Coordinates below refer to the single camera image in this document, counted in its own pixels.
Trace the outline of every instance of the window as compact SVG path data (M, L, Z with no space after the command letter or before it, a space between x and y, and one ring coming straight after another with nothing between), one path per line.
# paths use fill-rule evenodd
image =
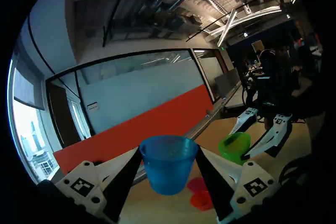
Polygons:
M37 112L37 109L13 99L15 128L20 146L38 180L42 181L51 175L57 165L42 138Z
M89 133L89 127L85 121L85 117L84 117L80 104L70 98L68 98L68 104L69 104L73 122L76 126L77 132L81 140L91 137Z
M223 75L223 68L226 68L224 61L216 50L194 49L194 52L207 78L214 99L216 100L220 97L220 93L215 78Z
M14 144L31 179L38 183L51 179L58 164L45 133L42 115L43 75L25 58L18 45L13 53L8 76L8 115Z

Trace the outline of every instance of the paper sign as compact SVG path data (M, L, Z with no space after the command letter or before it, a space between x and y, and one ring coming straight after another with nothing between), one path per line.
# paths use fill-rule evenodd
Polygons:
M97 102L91 103L91 104L87 105L87 108L89 109L90 112L97 111L99 109L98 108L98 103Z

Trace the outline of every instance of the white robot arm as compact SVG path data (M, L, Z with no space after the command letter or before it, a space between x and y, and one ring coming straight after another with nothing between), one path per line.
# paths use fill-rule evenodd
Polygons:
M98 166L84 161L56 184L67 198L86 212L108 223L118 223L141 162L139 148ZM280 187L253 161L243 166L232 163L199 146L196 162L217 213L226 224L262 205Z

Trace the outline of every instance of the plastic cup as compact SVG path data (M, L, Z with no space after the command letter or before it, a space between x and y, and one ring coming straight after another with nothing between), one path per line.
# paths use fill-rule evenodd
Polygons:
M237 132L221 140L218 144L218 149L223 158L243 165L247 160L242 160L240 157L249 149L250 142L251 137L249 134Z
M205 185L202 177L190 180L186 187L193 193L197 193L198 191L207 191L207 186Z
M157 136L143 141L140 152L152 189L162 195L181 192L197 150L194 141L180 136Z
M208 191L198 191L195 193L190 199L190 204L201 211L213 208L213 203Z

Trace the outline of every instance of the cable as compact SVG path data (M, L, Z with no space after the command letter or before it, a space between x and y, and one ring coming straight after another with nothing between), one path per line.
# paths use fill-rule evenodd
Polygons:
M34 48L37 51L37 54L39 55L39 57L42 59L42 61L44 62L44 64L49 68L49 70L55 75L56 73L54 72L54 70L50 67L50 65L47 63L47 61L45 60L45 58L42 56L42 53L40 52L39 48L37 47L37 44L35 42L35 39L33 37L33 32L32 32L32 27L30 26L30 13L28 14L28 31L29 31L29 35L31 38L31 41L33 42ZM71 93L73 93L76 97L79 98L79 96L77 94L75 94L65 83L63 80L61 80L61 78L58 78L58 80L67 88L70 90Z

